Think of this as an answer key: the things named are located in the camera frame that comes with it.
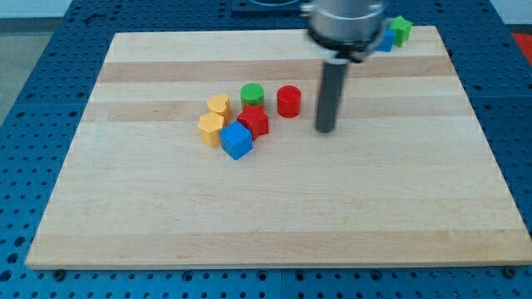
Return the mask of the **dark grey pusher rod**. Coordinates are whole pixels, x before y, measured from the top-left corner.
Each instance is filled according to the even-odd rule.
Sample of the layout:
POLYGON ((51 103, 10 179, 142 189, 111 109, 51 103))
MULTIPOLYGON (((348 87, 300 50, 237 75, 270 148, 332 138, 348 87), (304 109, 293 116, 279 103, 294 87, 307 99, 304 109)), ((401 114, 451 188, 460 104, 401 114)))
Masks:
POLYGON ((330 133, 336 127, 348 63, 345 59, 329 59, 323 62, 315 117, 315 129, 318 132, 330 133))

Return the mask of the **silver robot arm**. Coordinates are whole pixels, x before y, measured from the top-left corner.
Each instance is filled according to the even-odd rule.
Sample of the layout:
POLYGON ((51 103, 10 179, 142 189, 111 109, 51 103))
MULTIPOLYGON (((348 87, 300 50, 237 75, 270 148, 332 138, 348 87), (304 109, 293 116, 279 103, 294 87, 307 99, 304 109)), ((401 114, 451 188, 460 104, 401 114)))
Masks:
POLYGON ((301 5, 308 38, 323 51, 315 129, 332 132, 337 123, 350 64, 364 62, 380 45, 390 20, 385 0, 313 0, 301 5))

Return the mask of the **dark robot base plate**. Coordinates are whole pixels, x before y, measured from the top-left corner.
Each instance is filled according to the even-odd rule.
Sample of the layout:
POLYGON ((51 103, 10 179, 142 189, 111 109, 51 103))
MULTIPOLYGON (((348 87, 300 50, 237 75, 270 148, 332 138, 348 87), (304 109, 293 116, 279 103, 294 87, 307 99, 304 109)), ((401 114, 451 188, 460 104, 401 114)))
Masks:
POLYGON ((300 7, 308 3, 305 0, 231 0, 230 11, 232 15, 262 15, 299 13, 300 7))

